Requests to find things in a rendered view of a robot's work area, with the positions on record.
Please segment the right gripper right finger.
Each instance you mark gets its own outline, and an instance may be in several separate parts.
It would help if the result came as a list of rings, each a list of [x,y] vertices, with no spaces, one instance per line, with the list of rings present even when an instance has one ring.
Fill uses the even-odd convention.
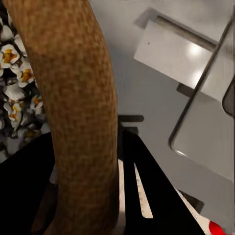
[[[125,235],[205,235],[142,139],[123,131]],[[135,167],[153,218],[142,216]]]

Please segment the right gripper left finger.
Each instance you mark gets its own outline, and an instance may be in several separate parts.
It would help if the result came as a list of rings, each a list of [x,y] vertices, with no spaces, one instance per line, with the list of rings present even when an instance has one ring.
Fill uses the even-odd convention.
[[[0,235],[29,235],[54,165],[51,132],[0,164]]]

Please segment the popcorn bag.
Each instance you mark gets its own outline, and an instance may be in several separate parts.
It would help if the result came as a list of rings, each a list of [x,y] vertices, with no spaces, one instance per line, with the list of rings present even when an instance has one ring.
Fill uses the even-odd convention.
[[[29,235],[114,235],[119,219],[118,95],[89,0],[2,0],[20,36],[52,136],[48,181]],[[16,78],[3,72],[2,78]],[[36,121],[37,128],[42,123]]]

